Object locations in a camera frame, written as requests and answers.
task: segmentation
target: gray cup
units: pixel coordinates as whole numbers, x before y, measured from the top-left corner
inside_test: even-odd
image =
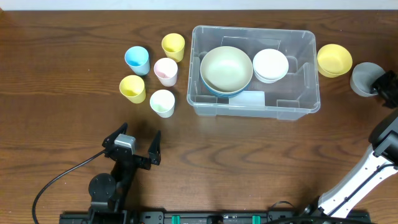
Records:
[[[377,92],[371,93],[371,85],[384,74],[385,71],[380,66],[371,62],[364,62],[355,66],[349,84],[359,96],[376,96]]]

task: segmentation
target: white plate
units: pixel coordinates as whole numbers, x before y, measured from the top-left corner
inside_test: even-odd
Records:
[[[259,76],[270,81],[280,80],[289,71],[286,56],[275,49],[258,52],[253,59],[253,67]]]
[[[276,80],[268,80],[266,78],[261,77],[256,71],[254,71],[254,76],[263,83],[274,83]]]

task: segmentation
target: green clip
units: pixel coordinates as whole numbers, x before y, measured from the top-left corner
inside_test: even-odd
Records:
[[[172,224],[180,224],[180,216],[179,215],[172,216]]]
[[[261,224],[261,217],[259,215],[253,215],[253,224]]]

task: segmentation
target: pink cup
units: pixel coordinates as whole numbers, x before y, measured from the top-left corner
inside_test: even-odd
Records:
[[[155,63],[155,74],[163,86],[174,86],[177,82],[177,63],[171,58],[161,58]]]

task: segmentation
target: cup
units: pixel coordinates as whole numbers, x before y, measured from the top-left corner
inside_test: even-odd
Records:
[[[154,66],[155,75],[163,86],[174,86],[177,82],[177,63],[171,58],[161,58]]]
[[[162,48],[168,58],[180,62],[184,58],[185,40],[180,34],[167,34],[162,40]]]
[[[133,103],[142,103],[146,97],[144,81],[137,75],[124,77],[120,82],[119,90]]]
[[[355,66],[349,84],[359,96],[376,96],[377,92],[371,92],[371,85],[384,74],[385,71],[380,66],[375,63],[364,62]]]
[[[318,51],[318,71],[328,78],[346,74],[353,66],[347,49],[337,44],[327,44]]]
[[[160,117],[169,118],[174,113],[175,98],[168,90],[157,90],[150,97],[149,104]]]
[[[140,46],[131,47],[124,54],[124,60],[137,75],[146,75],[149,73],[149,54],[148,51]]]

